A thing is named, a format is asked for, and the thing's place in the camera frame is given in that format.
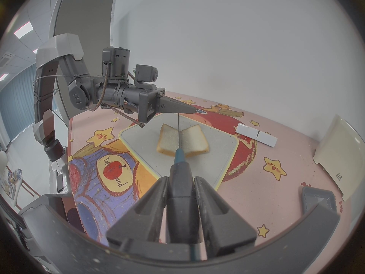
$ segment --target camera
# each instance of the camera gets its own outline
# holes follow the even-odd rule
[[[137,82],[155,82],[157,80],[157,68],[148,65],[136,65],[134,80]]]

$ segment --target bread slice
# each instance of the bread slice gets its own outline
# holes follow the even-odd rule
[[[187,158],[209,151],[208,141],[199,125],[181,131],[181,146]],[[157,144],[157,152],[175,156],[178,148],[179,132],[169,125],[163,124]]]

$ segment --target cable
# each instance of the cable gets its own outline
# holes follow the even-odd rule
[[[41,76],[41,77],[38,77],[38,78],[36,78],[36,79],[34,79],[33,80],[33,87],[35,87],[35,81],[37,81],[37,80],[39,80],[39,79],[41,79],[41,78],[46,78],[46,77],[57,77],[57,76],[61,76],[61,77],[74,77],[73,75],[45,75],[45,76]]]
[[[68,84],[68,86],[70,86],[70,84],[71,84],[71,83],[73,83],[73,82],[76,80],[76,78],[77,78],[77,77],[81,78],[81,77],[80,77],[81,75],[87,75],[87,74],[89,74],[89,73],[77,74],[77,75],[73,76],[73,78],[72,78],[72,80],[70,81],[70,83]]]
[[[135,120],[135,119],[133,119],[133,118],[131,118],[130,116],[127,116],[125,113],[123,113],[122,111],[120,111],[120,110],[118,110],[118,109],[116,109],[116,108],[114,108],[114,107],[111,107],[111,106],[109,106],[109,105],[104,105],[104,108],[109,108],[109,109],[111,109],[112,111],[114,111],[114,112],[117,112],[119,115],[121,115],[121,116],[123,116],[123,117],[125,117],[125,118],[127,118],[128,120],[130,120],[130,121],[132,121],[133,123],[135,123],[135,124],[137,124],[138,126],[140,126],[141,128],[143,128],[144,127],[144,123],[141,123],[141,122],[139,122],[139,121],[137,121],[137,120]]]
[[[100,107],[100,105],[103,102],[104,95],[105,95],[105,90],[107,89],[109,67],[110,67],[110,63],[107,64],[107,70],[105,71],[105,80],[104,80],[103,90],[102,90],[102,94],[100,96],[100,99],[99,99],[98,103],[96,104],[96,106],[94,108],[89,108],[88,106],[86,106],[86,108],[91,112],[96,111],[98,109],[98,107]]]
[[[128,71],[128,75],[131,77],[131,79],[133,79],[134,80],[134,76],[132,75],[132,73],[130,73],[129,71]]]

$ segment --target white cutting board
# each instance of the white cutting board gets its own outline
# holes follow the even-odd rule
[[[144,128],[131,126],[119,134],[133,156],[156,178],[170,175],[174,158],[156,151],[162,124],[178,129],[177,114],[159,114]],[[209,152],[187,158],[193,177],[200,176],[217,190],[225,176],[238,147],[238,140],[231,134],[180,115],[180,129],[200,125],[209,144]]]

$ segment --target ceiling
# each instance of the ceiling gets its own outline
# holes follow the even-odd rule
[[[3,73],[9,75],[0,81],[0,90],[9,83],[17,74],[35,63],[35,53],[42,43],[48,40],[49,24],[57,0],[29,0],[24,9],[19,13],[11,31],[5,35],[0,45],[0,58],[10,52],[15,55],[11,61],[0,69],[0,77]],[[113,1],[111,24],[114,18],[115,1]],[[14,32],[27,22],[31,22],[33,30],[18,39]]]

